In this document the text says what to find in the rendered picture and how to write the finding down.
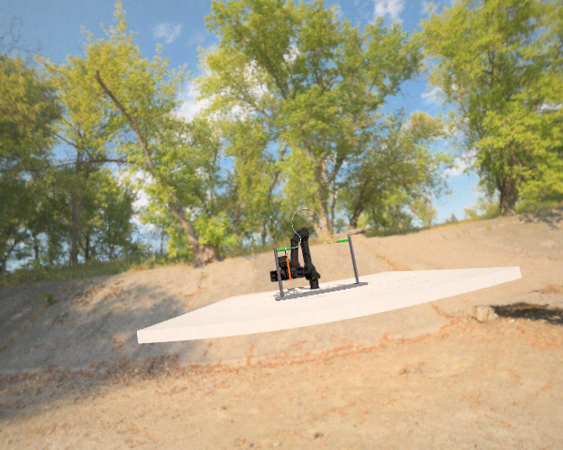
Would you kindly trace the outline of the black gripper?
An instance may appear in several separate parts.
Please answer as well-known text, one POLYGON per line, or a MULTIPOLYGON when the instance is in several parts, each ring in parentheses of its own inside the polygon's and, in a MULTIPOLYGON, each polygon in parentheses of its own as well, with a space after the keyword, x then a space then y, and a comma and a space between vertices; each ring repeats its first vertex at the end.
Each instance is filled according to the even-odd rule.
MULTIPOLYGON (((289 278, 288 269, 280 270, 280 272, 281 272, 281 280, 285 280, 289 278)), ((270 271, 269 274, 272 282, 278 281, 277 270, 270 271)), ((304 278, 305 277, 304 267, 301 266, 301 267, 292 268, 290 269, 290 274, 291 274, 291 278, 304 278)))

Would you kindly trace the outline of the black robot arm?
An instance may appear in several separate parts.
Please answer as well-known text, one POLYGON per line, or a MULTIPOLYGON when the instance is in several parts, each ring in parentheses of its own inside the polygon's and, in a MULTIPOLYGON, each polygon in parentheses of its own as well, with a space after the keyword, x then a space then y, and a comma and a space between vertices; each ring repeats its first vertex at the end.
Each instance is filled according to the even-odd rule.
MULTIPOLYGON (((298 241, 300 242, 301 238, 301 249, 302 255, 304 260, 304 273, 307 280, 310 280, 310 288, 309 290, 316 290, 320 289, 318 285, 318 278, 320 275, 318 274, 315 266, 312 264, 312 258, 309 248, 309 230, 307 228, 301 228, 296 231, 293 237, 290 239, 291 242, 291 260, 288 260, 290 269, 300 267, 300 263, 298 261, 298 241)), ((278 257, 279 259, 279 266, 281 270, 288 269, 286 256, 278 257)))

